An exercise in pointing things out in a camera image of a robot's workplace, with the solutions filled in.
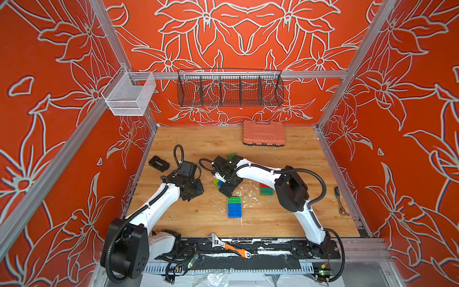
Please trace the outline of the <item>dark green lego brick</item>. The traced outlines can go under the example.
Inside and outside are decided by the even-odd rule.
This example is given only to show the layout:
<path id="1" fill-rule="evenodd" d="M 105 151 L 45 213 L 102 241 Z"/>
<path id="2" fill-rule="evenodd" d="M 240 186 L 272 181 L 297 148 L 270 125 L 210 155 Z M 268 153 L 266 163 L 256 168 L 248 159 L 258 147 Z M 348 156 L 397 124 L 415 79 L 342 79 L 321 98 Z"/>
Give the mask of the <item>dark green lego brick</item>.
<path id="1" fill-rule="evenodd" d="M 237 153 L 227 155 L 227 160 L 231 160 L 235 155 L 237 155 Z"/>
<path id="2" fill-rule="evenodd" d="M 272 196 L 274 194 L 274 190 L 272 188 L 260 188 L 259 194 L 261 196 Z"/>

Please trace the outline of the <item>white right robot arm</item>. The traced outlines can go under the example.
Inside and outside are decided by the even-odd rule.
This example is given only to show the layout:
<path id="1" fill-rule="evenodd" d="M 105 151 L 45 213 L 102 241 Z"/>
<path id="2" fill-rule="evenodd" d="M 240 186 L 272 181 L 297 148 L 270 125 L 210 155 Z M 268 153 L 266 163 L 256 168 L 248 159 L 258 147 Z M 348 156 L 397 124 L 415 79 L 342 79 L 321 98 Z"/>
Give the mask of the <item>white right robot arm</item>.
<path id="1" fill-rule="evenodd" d="M 326 195 L 326 184 L 316 173 L 308 169 L 296 169 L 286 166 L 283 169 L 267 167 L 253 163 L 238 155 L 227 160 L 221 156 L 211 161 L 211 174 L 221 182 L 219 192 L 230 198 L 244 179 L 256 181 L 275 190 L 280 205 L 292 212 L 306 235 L 306 254 L 313 258 L 326 257 L 331 241 L 330 232 L 319 222 L 312 205 L 321 201 Z M 310 199 L 308 186 L 299 173 L 315 177 L 321 188 L 321 194 Z"/>

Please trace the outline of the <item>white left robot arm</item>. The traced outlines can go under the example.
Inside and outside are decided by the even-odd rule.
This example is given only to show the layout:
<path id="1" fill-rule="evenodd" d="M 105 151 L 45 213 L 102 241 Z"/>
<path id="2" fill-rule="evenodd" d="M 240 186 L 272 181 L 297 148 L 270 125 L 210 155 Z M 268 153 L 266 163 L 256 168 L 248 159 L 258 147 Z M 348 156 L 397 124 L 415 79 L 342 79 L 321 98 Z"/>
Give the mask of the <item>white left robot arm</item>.
<path id="1" fill-rule="evenodd" d="M 144 205 L 125 219 L 114 219 L 100 258 L 109 280 L 123 283 L 138 278 L 147 262 L 165 254 L 178 253 L 181 235 L 162 230 L 152 235 L 157 221 L 179 199 L 190 201 L 204 193 L 199 178 L 184 175 L 161 177 L 163 183 Z"/>

